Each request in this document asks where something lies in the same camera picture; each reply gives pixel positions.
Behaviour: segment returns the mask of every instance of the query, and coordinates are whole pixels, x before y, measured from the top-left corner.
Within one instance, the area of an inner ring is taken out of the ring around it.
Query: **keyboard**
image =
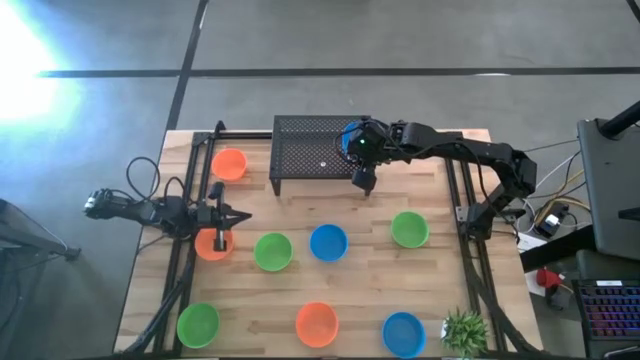
[[[585,340],[640,340],[640,281],[573,282]]]

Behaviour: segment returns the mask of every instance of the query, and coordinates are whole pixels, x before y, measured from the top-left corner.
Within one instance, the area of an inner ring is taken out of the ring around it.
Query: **wooden tabletop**
[[[490,141],[487,130],[461,131],[467,138]],[[167,132],[159,164],[160,189],[171,176],[184,179],[192,134]],[[276,197],[268,178],[270,146],[269,140],[216,142],[216,151],[234,147],[247,156],[247,173],[240,181],[226,184],[225,200],[253,217],[233,228],[235,248],[227,258],[217,262],[197,260],[191,303],[206,302],[216,307],[221,325],[209,346],[197,350],[185,347],[183,354],[391,356],[382,343],[382,324],[390,314],[407,311],[420,318],[427,331],[422,356],[452,355],[439,341],[442,321],[456,307],[468,309],[469,300],[444,161],[434,158],[411,165],[395,162],[379,166],[378,182],[369,198],[349,180],[283,180],[282,194]],[[192,198],[197,196],[202,157]],[[459,168],[456,171],[465,203]],[[471,171],[476,197],[482,201],[476,167]],[[483,174],[491,191],[497,177],[490,168],[484,168]],[[209,184],[214,181],[211,175]],[[169,193],[179,195],[181,189],[174,182]],[[403,249],[391,239],[391,220],[404,210],[422,214],[429,223],[429,240],[421,248]],[[336,263],[323,263],[309,250],[311,231],[321,224],[336,224],[348,234],[348,253]],[[268,232],[283,233],[294,246],[292,262],[278,273],[264,272],[253,261],[255,243]],[[156,229],[145,229],[141,245],[159,235]],[[116,350],[130,345],[156,312],[170,248],[170,241],[164,240],[137,257]],[[494,234],[487,248],[500,305],[525,338],[541,349],[513,237]],[[303,345],[295,333],[298,310],[312,301],[333,306],[340,321],[338,336],[322,349]],[[169,321],[167,347],[175,331],[175,311]],[[490,348],[495,348],[493,339]]]

